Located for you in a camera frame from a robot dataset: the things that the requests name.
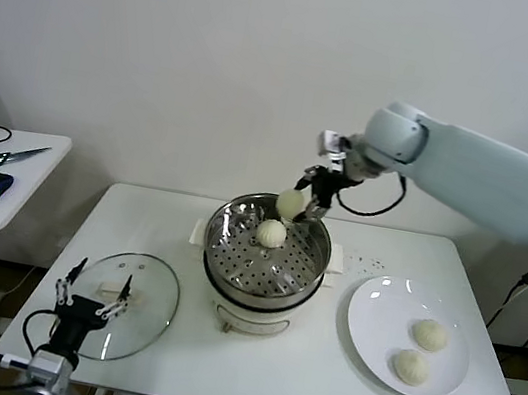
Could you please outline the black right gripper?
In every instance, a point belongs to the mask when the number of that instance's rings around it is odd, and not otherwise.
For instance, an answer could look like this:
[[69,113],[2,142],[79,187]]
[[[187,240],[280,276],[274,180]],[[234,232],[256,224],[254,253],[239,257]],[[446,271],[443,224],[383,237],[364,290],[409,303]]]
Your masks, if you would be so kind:
[[350,179],[343,172],[333,171],[321,165],[308,167],[297,180],[295,191],[311,189],[312,200],[296,215],[296,223],[319,221],[331,209],[333,197],[343,189],[361,185],[362,181]]

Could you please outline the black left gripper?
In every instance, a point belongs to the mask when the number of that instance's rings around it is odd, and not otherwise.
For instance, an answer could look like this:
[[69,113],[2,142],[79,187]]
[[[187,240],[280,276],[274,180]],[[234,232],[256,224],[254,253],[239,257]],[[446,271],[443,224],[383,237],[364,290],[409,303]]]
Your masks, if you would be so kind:
[[84,269],[87,258],[75,265],[65,277],[56,281],[56,309],[59,323],[48,342],[53,351],[78,354],[88,333],[105,326],[105,319],[113,319],[123,314],[129,302],[132,275],[128,277],[114,303],[103,303],[80,295],[72,295],[73,283]]

